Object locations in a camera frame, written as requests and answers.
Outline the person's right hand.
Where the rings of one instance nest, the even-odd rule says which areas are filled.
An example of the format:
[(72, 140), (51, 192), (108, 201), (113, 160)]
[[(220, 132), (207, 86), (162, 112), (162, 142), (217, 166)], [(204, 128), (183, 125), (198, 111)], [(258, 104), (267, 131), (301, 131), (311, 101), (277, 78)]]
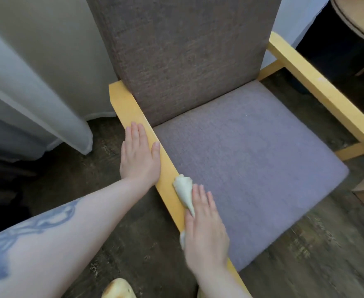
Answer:
[(199, 209), (199, 185), (193, 185), (194, 239), (185, 242), (184, 246), (185, 261), (193, 274), (204, 266), (227, 267), (228, 261), (229, 237), (212, 193), (208, 191), (206, 194), (208, 214), (202, 214)]

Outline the person's left hand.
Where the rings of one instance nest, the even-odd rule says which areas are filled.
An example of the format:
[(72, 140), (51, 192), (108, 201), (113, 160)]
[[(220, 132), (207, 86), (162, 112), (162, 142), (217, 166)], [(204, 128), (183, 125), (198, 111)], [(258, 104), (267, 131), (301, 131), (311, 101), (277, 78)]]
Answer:
[(125, 140), (121, 145), (120, 175), (122, 179), (132, 181), (139, 188), (146, 190), (154, 186), (159, 178), (161, 166), (151, 166), (151, 148), (142, 124), (139, 126), (139, 149), (130, 150), (131, 125), (125, 129)]

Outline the white cleaning cloth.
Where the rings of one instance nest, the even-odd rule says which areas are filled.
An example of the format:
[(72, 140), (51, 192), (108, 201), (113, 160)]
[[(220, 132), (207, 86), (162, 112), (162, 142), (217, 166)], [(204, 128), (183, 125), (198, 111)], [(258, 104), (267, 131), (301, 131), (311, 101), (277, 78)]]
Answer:
[(190, 177), (180, 174), (175, 178), (173, 187), (184, 208), (189, 210), (191, 216), (195, 218), (192, 200), (193, 180)]

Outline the person's right forearm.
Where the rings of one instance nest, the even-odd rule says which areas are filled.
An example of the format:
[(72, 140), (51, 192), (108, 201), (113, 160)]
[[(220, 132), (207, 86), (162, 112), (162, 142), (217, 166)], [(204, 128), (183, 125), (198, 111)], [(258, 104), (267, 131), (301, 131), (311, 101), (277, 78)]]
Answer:
[(252, 298), (224, 266), (204, 266), (194, 275), (206, 298)]

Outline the person's left forearm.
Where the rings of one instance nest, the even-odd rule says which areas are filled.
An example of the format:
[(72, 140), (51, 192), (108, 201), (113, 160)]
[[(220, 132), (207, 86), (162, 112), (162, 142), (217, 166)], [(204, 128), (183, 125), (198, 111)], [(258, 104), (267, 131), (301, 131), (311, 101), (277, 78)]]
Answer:
[(119, 180), (0, 232), (0, 298), (58, 298), (155, 184)]

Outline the grey fabric seat cushion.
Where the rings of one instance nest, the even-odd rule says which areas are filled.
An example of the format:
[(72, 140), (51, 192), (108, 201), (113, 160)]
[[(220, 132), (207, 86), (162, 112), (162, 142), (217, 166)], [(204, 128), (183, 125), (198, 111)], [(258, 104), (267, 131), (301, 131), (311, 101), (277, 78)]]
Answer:
[(177, 171), (214, 195), (237, 271), (349, 173), (334, 152), (258, 81), (154, 131)]

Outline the brown fabric back cushion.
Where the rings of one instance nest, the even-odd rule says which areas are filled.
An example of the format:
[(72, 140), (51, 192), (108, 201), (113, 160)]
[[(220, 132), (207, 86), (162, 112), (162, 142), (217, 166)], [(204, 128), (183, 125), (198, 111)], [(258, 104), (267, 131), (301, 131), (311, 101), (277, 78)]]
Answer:
[(86, 0), (151, 126), (259, 74), (282, 0)]

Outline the yellow slipper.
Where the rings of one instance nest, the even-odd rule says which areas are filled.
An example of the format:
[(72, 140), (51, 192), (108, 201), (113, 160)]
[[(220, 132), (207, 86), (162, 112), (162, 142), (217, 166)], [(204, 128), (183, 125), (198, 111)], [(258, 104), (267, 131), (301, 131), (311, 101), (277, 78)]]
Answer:
[(136, 295), (128, 281), (117, 278), (106, 286), (101, 298), (136, 298)]

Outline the white sheer curtain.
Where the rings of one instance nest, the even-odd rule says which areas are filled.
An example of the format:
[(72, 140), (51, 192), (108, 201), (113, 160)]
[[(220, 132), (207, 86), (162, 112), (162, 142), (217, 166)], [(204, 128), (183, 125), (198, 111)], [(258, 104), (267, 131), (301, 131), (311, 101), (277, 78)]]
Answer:
[(0, 36), (0, 100), (83, 155), (93, 134), (77, 115)]

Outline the beige curtain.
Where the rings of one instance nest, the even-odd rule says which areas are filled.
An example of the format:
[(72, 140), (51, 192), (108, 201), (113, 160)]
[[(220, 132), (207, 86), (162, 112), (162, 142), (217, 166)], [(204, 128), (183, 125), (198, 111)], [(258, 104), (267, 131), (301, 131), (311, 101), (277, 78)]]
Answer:
[(76, 114), (115, 117), (117, 77), (86, 0), (0, 0), (0, 37)]

